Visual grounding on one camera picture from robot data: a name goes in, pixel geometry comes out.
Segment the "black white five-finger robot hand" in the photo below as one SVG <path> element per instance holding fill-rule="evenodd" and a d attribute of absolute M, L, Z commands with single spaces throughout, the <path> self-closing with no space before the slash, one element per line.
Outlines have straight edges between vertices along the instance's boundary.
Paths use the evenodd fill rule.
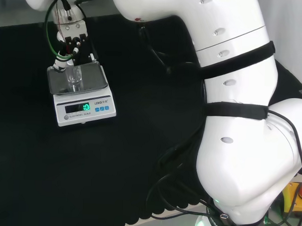
<path fill-rule="evenodd" d="M 58 28 L 57 39 L 61 44 L 56 51 L 55 71 L 62 73 L 67 68 L 95 62 L 95 51 L 81 10 L 77 6 L 69 11 L 55 7 L 52 14 Z"/>

